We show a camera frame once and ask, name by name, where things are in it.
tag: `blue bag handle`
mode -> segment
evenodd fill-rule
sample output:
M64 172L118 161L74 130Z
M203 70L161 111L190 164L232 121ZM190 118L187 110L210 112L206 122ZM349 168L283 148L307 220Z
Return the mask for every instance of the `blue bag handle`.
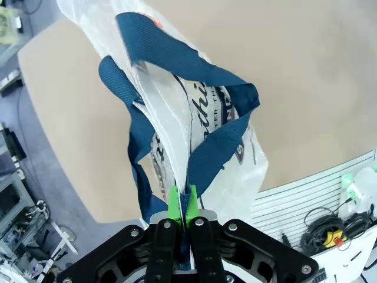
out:
M148 177L138 164L144 156L151 152L151 141L155 131L148 118L132 104L133 101L140 100L139 93L114 60L110 56L106 56L100 62L98 70L102 82L125 103L128 112L130 112L131 127L128 157L138 190L141 215L149 223L152 215L167 210L166 203L152 194Z
M188 160L186 182L188 185L195 185L198 196L201 196L241 143L242 135L246 131L251 112L259 106L258 92L253 84L247 83L231 72L209 64L200 58L196 50L166 34L150 18L138 13L127 12L119 14L116 19L132 64L146 61L185 80L204 82L206 85L213 87L225 86L229 93L240 118L226 123L207 135L206 139L192 152ZM100 77L115 95L122 99L126 105L130 105L130 101L139 98L138 93L124 73L124 77L118 76L118 78L127 80L127 83L123 83L123 87L115 86L119 81L110 75L116 67L115 63L114 65L111 67L113 70L110 71L108 57L105 57L100 64ZM133 90L125 90L124 88L126 87L132 87ZM130 109L132 109L130 114L135 124L135 129L138 128L139 124L149 123L147 118L134 107L128 106L128 110ZM132 129L133 123L131 124L130 135L134 134ZM138 138L135 142L140 144L132 148L139 151L133 154L142 156L148 153L142 151L142 149L149 149L150 151L150 141L153 135L147 136L144 134L137 136ZM146 142L149 143L149 148L140 146ZM144 193L148 188L150 190L149 184L145 185L144 182L139 183L139 179L135 181L137 182L138 190ZM186 209L189 197L190 194L181 196L183 212Z

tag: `plastic wrapping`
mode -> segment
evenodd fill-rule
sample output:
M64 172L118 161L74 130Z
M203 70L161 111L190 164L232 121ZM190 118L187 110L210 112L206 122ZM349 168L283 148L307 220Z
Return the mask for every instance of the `plastic wrapping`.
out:
M116 15L123 12L138 12L150 17L166 33L198 50L143 1L58 0L58 5L86 33L99 55L112 56L138 90L145 105L134 104L156 130L151 141L151 157L161 190L165 191L164 197L168 199L167 192L174 181L183 193L191 152L206 135L237 118L226 89L186 81L149 63L131 66L115 21ZM200 51L199 56L210 62ZM226 119L220 115L224 111ZM229 215L246 216L267 167L267 159L250 124L238 151L205 191L204 206L215 210L219 219L227 219Z

